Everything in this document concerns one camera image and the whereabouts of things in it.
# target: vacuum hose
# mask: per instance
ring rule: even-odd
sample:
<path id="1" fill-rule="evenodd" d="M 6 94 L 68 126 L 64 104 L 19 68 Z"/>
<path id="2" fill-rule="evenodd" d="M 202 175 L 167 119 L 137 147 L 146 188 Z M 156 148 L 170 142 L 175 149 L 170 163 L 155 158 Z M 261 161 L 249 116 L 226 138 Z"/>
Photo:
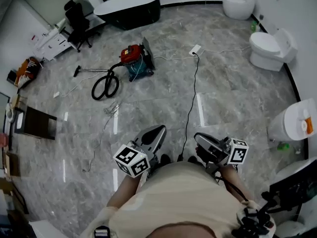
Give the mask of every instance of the vacuum hose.
<path id="1" fill-rule="evenodd" d="M 96 83 L 94 84 L 93 89 L 92 89 L 92 91 L 91 91 L 91 96 L 93 97 L 94 100 L 98 101 L 98 100 L 100 100 L 103 96 L 106 96 L 106 97 L 110 98 L 110 97 L 112 97 L 113 95 L 115 95 L 115 93 L 117 92 L 117 90 L 118 90 L 118 88 L 119 88 L 119 79 L 114 75 L 113 69 L 116 68 L 116 67 L 119 67 L 119 66 L 123 66 L 123 64 L 122 64 L 122 63 L 117 63 L 117 64 L 113 65 L 113 66 L 108 70 L 108 73 L 107 73 L 106 76 L 101 77 L 100 79 L 98 79 L 98 80 L 96 81 Z M 105 89 L 104 89 L 104 91 L 101 93 L 100 96 L 96 97 L 96 96 L 95 96 L 95 89 L 96 89 L 97 85 L 98 85 L 101 81 L 103 81 L 104 79 L 106 80 L 106 81 L 105 81 Z M 114 91 L 113 91 L 112 93 L 109 93 L 108 91 L 109 91 L 109 88 L 110 88 L 110 85 L 111 85 L 111 82 L 112 82 L 113 79 L 115 80 L 115 89 L 114 89 Z"/>

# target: toilet tank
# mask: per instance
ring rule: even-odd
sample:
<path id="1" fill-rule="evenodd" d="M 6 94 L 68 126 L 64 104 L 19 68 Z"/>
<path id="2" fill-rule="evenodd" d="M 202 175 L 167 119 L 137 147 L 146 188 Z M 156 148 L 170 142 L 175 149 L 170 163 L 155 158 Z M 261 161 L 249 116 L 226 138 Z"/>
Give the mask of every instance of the toilet tank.
<path id="1" fill-rule="evenodd" d="M 279 29 L 274 37 L 281 48 L 280 56 L 284 58 L 284 62 L 290 62 L 297 54 L 298 48 L 293 36 L 285 29 Z"/>

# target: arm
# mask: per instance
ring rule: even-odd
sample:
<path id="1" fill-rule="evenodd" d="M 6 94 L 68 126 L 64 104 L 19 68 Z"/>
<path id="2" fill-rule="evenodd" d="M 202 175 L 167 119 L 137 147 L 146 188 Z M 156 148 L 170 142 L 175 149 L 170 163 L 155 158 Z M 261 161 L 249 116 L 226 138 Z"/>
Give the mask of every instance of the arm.
<path id="1" fill-rule="evenodd" d="M 139 186 L 141 176 L 132 178 L 128 175 L 125 176 L 122 183 L 120 184 L 118 190 L 109 200 L 107 207 L 120 208 L 124 205 L 131 197 L 135 195 L 137 188 Z"/>
<path id="2" fill-rule="evenodd" d="M 227 165 L 220 170 L 222 178 L 226 179 L 228 182 L 232 183 L 238 187 L 241 192 L 245 195 L 247 199 L 252 199 L 250 192 L 246 189 L 241 179 L 239 178 L 237 172 L 234 170 L 232 165 Z M 226 189 L 240 202 L 243 201 L 243 198 L 228 184 L 225 183 Z"/>

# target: orange label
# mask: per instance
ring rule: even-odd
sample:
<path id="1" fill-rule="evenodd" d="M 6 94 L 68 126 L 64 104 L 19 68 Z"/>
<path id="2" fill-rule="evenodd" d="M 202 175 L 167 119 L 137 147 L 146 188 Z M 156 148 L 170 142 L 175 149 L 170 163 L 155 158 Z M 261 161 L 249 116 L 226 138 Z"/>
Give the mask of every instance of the orange label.
<path id="1" fill-rule="evenodd" d="M 312 118 L 309 117 L 307 119 L 305 119 L 306 123 L 307 123 L 307 134 L 311 134 L 313 131 L 314 131 L 314 128 L 313 128 L 313 124 L 312 124 Z"/>

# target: gray tile floor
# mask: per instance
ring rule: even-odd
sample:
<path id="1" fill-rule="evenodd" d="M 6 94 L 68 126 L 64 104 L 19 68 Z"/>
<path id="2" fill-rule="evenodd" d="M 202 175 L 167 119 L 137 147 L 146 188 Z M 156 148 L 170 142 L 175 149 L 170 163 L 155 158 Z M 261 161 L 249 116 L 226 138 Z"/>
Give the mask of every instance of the gray tile floor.
<path id="1" fill-rule="evenodd" d="M 128 82 L 127 71 L 115 69 L 120 88 L 114 98 L 94 101 L 91 89 L 98 77 L 85 80 L 67 94 L 89 72 L 73 73 L 83 68 L 109 68 L 119 62 L 122 49 L 138 44 L 146 37 L 155 56 L 184 58 L 195 44 L 204 49 L 222 51 L 249 45 L 250 21 L 224 16 L 219 5 L 186 5 L 163 8 L 161 19 L 152 25 L 130 31 L 105 26 L 93 47 L 83 46 L 81 53 L 68 50 L 45 64 L 22 95 L 28 105 L 57 116 L 55 141 L 14 134 L 13 151 L 20 157 L 21 178 L 14 178 L 23 193 L 33 220 L 48 219 L 68 237 L 78 237 L 98 214 L 114 192 L 112 155 L 141 130 L 155 124 L 168 128 L 159 151 L 174 160 L 184 143 L 187 113 L 193 97 L 196 59 L 155 59 L 154 76 Z M 193 135 L 197 131 L 219 139 L 231 136 L 246 140 L 250 150 L 239 174 L 259 201 L 260 194 L 281 168 L 302 158 L 294 148 L 280 152 L 268 141 L 269 121 L 296 102 L 284 69 L 271 72 L 249 63 L 250 49 L 204 52 L 197 73 L 197 92 L 202 105 L 199 115 L 197 98 L 190 115 L 189 139 L 184 157 L 195 154 Z M 61 96 L 53 98 L 55 92 Z M 107 108 L 121 103 L 117 134 Z M 68 121 L 63 121 L 68 112 Z M 118 172 L 119 182 L 123 173 Z"/>

